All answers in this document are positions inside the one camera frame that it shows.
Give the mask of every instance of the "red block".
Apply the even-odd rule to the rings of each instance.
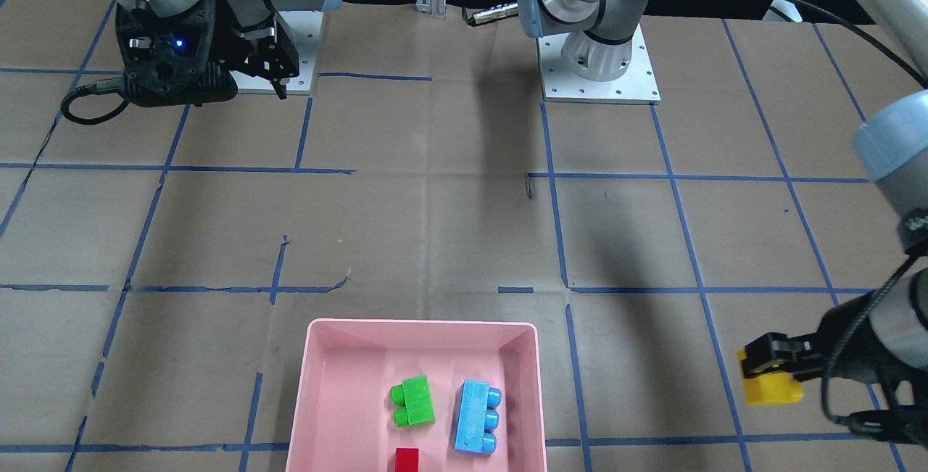
[[[397,472],[418,472],[418,449],[397,449]]]

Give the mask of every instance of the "table surface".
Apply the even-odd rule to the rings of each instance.
[[[550,472],[928,465],[740,390],[902,260],[849,142],[918,86],[842,28],[645,18],[663,101],[564,104],[516,20],[346,5],[312,98],[86,128],[112,1],[0,3],[0,469],[282,471],[324,317],[531,321]]]

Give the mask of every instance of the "blue block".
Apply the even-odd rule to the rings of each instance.
[[[483,381],[464,380],[461,387],[461,407],[457,412],[455,449],[462,452],[492,453],[497,449],[497,437],[490,433],[500,426],[500,406],[503,392]]]

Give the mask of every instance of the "wire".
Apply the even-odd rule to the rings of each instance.
[[[120,105],[117,106],[116,109],[107,113],[106,115],[102,115],[102,116],[95,117],[95,118],[83,118],[83,117],[74,115],[74,113],[70,112],[70,105],[74,101],[77,101],[77,99],[82,98],[82,96],[106,95],[107,93],[120,93],[120,89],[122,88],[122,85],[123,85],[123,79],[112,78],[112,79],[97,81],[95,83],[89,83],[88,85],[85,85],[85,86],[79,86],[79,88],[74,88],[71,92],[67,93],[67,95],[65,95],[63,99],[61,99],[61,115],[63,115],[66,119],[70,120],[70,122],[74,122],[75,124],[80,124],[80,125],[102,124],[103,122],[106,122],[107,120],[110,120],[116,117],[116,115],[119,115],[120,113],[124,112],[126,108],[129,108],[129,101],[126,101],[126,99],[123,99],[123,101],[120,102]]]
[[[877,40],[876,37],[869,35],[869,33],[864,32],[864,30],[861,30],[860,28],[856,27],[851,22],[848,22],[848,20],[842,19],[840,16],[836,15],[835,13],[831,13],[829,12],[829,10],[823,9],[823,7],[818,7],[808,1],[803,1],[803,0],[785,0],[785,1],[791,2],[798,6],[805,7],[806,9],[812,10],[812,12],[818,13],[825,19],[831,20],[831,22],[834,22],[835,24],[840,24],[841,26],[844,26],[851,33],[854,33],[854,35],[861,37],[863,40],[867,41],[869,45],[873,46],[873,48],[875,49],[878,49],[879,52],[883,53],[886,57],[892,60],[892,62],[894,62],[897,66],[902,68],[903,71],[908,73],[913,79],[915,79],[916,82],[919,83],[922,89],[928,89],[928,78],[925,78],[924,75],[922,75],[918,70],[916,70],[914,67],[909,65],[908,62],[906,62],[904,59],[899,57],[898,54],[893,52],[891,49],[887,48],[885,44],[883,44],[882,42],[879,42],[879,40]]]
[[[879,288],[878,291],[875,291],[871,295],[871,299],[867,304],[867,307],[861,310],[851,323],[848,324],[848,329],[845,329],[845,332],[841,334],[841,337],[838,339],[837,343],[834,344],[834,349],[832,350],[832,355],[828,357],[828,362],[825,363],[825,369],[821,374],[821,410],[825,413],[825,417],[829,419],[832,423],[836,425],[847,426],[852,418],[849,416],[838,416],[832,412],[831,406],[829,406],[829,381],[831,381],[834,376],[834,369],[838,366],[838,360],[841,357],[842,352],[845,351],[848,347],[848,342],[852,339],[854,334],[861,329],[861,326],[869,318],[869,315],[876,309],[879,304],[882,303],[882,300],[888,296],[889,291],[892,291],[892,288],[895,287],[899,280],[902,280],[902,276],[908,273],[908,270],[915,265],[915,262],[920,258],[919,255],[911,255],[908,260],[905,261],[895,273],[889,277],[889,280]]]

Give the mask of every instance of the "metal base plate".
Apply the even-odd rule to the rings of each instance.
[[[571,72],[560,60],[560,48],[567,33],[538,39],[538,62],[541,83],[547,102],[599,102],[606,104],[650,104],[660,101],[660,89],[650,65],[641,26],[632,37],[632,59],[629,69],[620,78],[596,82]]]
[[[322,44],[322,22],[325,12],[281,12],[289,27],[287,33],[299,53],[299,75],[291,78],[287,93],[310,95],[315,85],[315,62]],[[250,78],[245,73],[232,72],[239,93],[274,93],[271,83],[262,78]]]

